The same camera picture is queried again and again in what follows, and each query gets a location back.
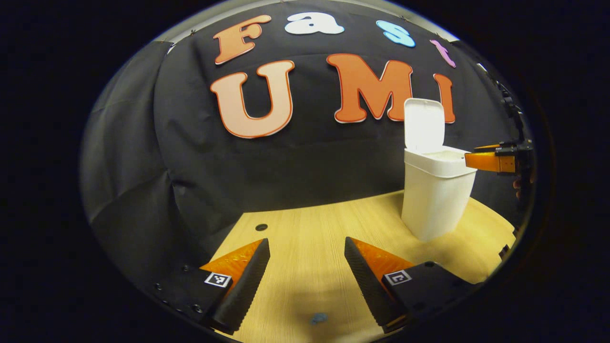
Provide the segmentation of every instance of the wooden table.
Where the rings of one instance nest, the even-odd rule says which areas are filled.
[[[345,237],[414,264],[436,261],[470,283],[484,281],[515,241],[513,226],[470,199],[455,231],[420,242],[400,219],[403,191],[282,211],[244,213],[212,259],[261,238],[271,258],[239,331],[250,342],[370,342],[383,337],[343,256]],[[258,224],[265,231],[256,231]],[[316,312],[328,320],[312,325]]]

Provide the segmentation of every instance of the white letter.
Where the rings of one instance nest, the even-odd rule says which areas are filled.
[[[332,15],[326,13],[298,13],[289,16],[288,21],[291,21],[292,23],[286,25],[284,29],[286,32],[295,35],[307,35],[316,32],[336,35],[345,31],[343,26],[337,25],[337,22]]]

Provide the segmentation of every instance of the black backdrop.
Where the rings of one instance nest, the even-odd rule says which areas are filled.
[[[529,87],[538,95],[554,137],[560,195],[548,219],[550,229],[513,279],[444,321],[444,330],[429,327],[412,338],[601,340],[595,261],[602,260],[603,250],[595,243],[601,241],[604,226],[591,225],[587,218],[607,218],[601,206],[607,202],[594,197],[595,169],[583,162],[596,161],[590,143],[604,137],[607,124],[594,111],[601,99],[594,82],[594,52],[601,51],[595,44],[601,40],[590,38],[603,36],[605,27],[601,18],[585,16],[603,9],[567,2],[409,5],[472,42],[509,80],[521,80],[519,94]],[[6,136],[9,158],[17,166],[30,162],[19,171],[9,165],[8,181],[14,187],[7,199],[9,222],[26,243],[6,260],[16,261],[18,268],[18,296],[5,302],[16,315],[3,311],[3,323],[18,329],[7,331],[16,334],[11,341],[201,339],[136,291],[104,257],[88,228],[76,184],[77,152],[87,119],[83,114],[142,42],[200,8],[195,3],[172,9],[151,2],[54,3],[13,8],[3,22],[15,33],[7,39],[11,87],[6,95],[20,129]],[[582,142],[589,148],[582,149]],[[17,214],[24,216],[17,220]],[[585,252],[591,257],[583,264],[578,258]]]
[[[285,19],[301,12],[331,14],[345,31],[288,34]],[[263,14],[272,20],[253,40],[256,47],[215,65],[219,49],[213,36]],[[416,46],[386,39],[377,20],[404,27]],[[442,59],[432,39],[446,46],[456,68]],[[205,264],[243,212],[315,206],[404,188],[403,124],[386,116],[375,120],[363,101],[368,120],[336,122],[341,88],[337,70],[326,63],[330,54],[361,56],[378,77],[388,60],[408,63],[416,98],[440,101],[433,75],[451,79],[456,121],[445,125],[448,146],[472,150],[516,137],[499,91],[476,66],[486,61],[368,7],[278,2],[213,23],[169,50],[169,42],[152,42],[124,64],[93,106],[82,146],[81,186],[91,225],[112,260],[139,287],[154,284],[177,265]],[[210,85],[232,73],[250,75],[242,86],[245,106],[250,116],[261,117],[271,103],[266,80],[256,77],[256,70],[285,59],[295,63],[289,73],[290,123],[258,139],[230,134]],[[519,226],[512,182],[479,172],[472,197]]]

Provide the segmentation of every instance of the hand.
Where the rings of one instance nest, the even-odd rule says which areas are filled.
[[[536,175],[536,173],[532,170],[532,173],[529,176],[529,183],[531,184],[534,183],[534,175]],[[517,190],[517,199],[521,199],[521,177],[512,183],[512,188]]]

